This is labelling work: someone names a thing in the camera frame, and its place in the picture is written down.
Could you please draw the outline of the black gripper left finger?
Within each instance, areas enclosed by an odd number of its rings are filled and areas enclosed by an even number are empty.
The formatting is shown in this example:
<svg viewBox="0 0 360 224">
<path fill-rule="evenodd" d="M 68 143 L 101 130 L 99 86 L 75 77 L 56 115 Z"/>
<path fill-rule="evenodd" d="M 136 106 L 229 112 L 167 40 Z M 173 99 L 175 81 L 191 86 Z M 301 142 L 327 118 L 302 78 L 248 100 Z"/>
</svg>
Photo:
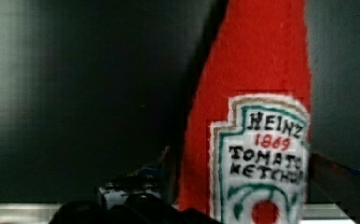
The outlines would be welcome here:
<svg viewBox="0 0 360 224">
<path fill-rule="evenodd" d="M 175 203 L 176 152 L 170 147 L 141 168 L 98 188 L 97 200 L 65 203 L 48 224 L 221 224 Z"/>
</svg>

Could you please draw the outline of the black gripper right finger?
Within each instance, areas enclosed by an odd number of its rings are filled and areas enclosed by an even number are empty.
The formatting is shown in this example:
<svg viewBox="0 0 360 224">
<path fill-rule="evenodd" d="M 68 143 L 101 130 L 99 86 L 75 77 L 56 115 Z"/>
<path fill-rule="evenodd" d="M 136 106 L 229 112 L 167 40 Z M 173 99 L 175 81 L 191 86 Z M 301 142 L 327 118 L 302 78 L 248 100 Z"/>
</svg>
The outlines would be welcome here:
<svg viewBox="0 0 360 224">
<path fill-rule="evenodd" d="M 360 170 L 334 162 L 322 154 L 309 158 L 309 179 L 344 214 L 360 224 Z"/>
</svg>

